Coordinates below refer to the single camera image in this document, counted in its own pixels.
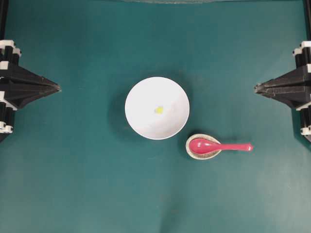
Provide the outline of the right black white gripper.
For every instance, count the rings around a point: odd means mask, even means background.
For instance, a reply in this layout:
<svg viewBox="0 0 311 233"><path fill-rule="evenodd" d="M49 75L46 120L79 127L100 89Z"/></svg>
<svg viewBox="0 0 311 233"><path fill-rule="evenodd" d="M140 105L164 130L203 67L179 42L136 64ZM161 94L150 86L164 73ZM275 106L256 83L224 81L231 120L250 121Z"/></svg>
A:
<svg viewBox="0 0 311 233"><path fill-rule="evenodd" d="M257 84L255 93L282 102L300 113L300 134L311 141L311 42L302 41L294 49L296 69Z"/></svg>

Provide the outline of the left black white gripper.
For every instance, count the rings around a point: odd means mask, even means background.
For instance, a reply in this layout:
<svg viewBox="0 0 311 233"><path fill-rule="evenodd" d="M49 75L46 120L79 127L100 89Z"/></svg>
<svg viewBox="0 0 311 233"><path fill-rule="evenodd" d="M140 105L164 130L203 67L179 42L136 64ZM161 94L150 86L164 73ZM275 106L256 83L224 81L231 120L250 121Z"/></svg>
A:
<svg viewBox="0 0 311 233"><path fill-rule="evenodd" d="M0 41L0 141L14 131L17 109L32 101L60 92L57 83L18 66L21 50L13 40ZM32 85L9 85L10 78L18 83Z"/></svg>

